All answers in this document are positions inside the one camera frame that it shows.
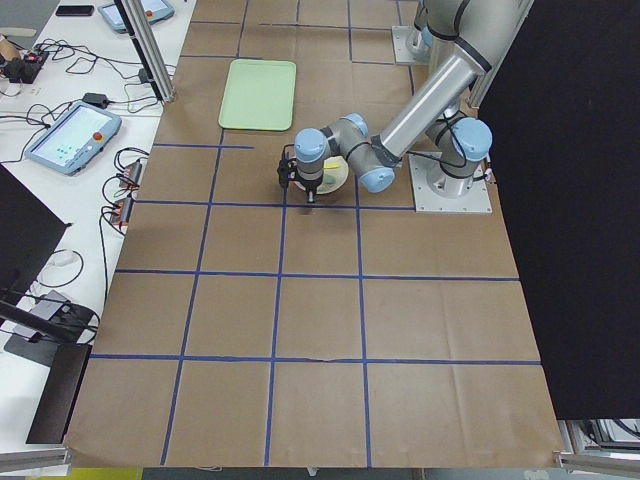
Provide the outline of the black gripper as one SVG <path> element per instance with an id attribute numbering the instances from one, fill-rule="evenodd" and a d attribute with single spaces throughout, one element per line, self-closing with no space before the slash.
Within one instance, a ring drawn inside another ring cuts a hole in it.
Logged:
<path id="1" fill-rule="evenodd" d="M 297 182 L 307 191 L 307 203 L 316 203 L 316 192 L 321 185 L 324 176 L 324 160 L 319 159 L 311 162 L 297 160 Z M 286 158 L 282 158 L 277 167 L 278 182 L 281 188 L 287 188 L 290 182 L 290 166 Z"/>

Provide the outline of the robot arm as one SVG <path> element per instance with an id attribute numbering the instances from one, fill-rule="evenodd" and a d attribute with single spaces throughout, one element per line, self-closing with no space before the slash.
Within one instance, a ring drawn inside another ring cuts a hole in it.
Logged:
<path id="1" fill-rule="evenodd" d="M 409 52 L 416 62 L 429 59 L 433 36 L 427 27 L 428 8 L 424 0 L 419 0 L 413 20 L 413 30 L 408 39 Z"/>
<path id="2" fill-rule="evenodd" d="M 297 183 L 308 202 L 314 202 L 325 160 L 340 156 L 369 192 L 384 191 L 393 183 L 404 154 L 432 125 L 458 127 L 446 110 L 508 51 L 519 17 L 515 1 L 420 2 L 415 27 L 431 47 L 428 80 L 375 136 L 368 134 L 364 118 L 356 113 L 321 129 L 301 130 L 292 144 L 293 157 L 283 156 L 278 164 L 281 188 Z"/>

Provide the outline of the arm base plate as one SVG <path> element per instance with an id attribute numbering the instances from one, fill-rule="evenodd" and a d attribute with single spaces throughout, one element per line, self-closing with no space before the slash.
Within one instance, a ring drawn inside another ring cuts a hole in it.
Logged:
<path id="1" fill-rule="evenodd" d="M 393 26 L 392 27 L 392 41 L 394 48 L 394 56 L 395 63 L 398 65 L 427 65 L 430 61 L 429 59 L 426 62 L 416 62 L 413 59 L 413 56 L 409 52 L 409 48 L 407 46 L 408 39 L 411 31 L 413 30 L 413 26 Z"/>
<path id="2" fill-rule="evenodd" d="M 439 152 L 410 154 L 409 171 L 415 211 L 434 214 L 491 214 L 487 182 L 482 167 L 463 179 L 449 176 L 438 162 Z"/>

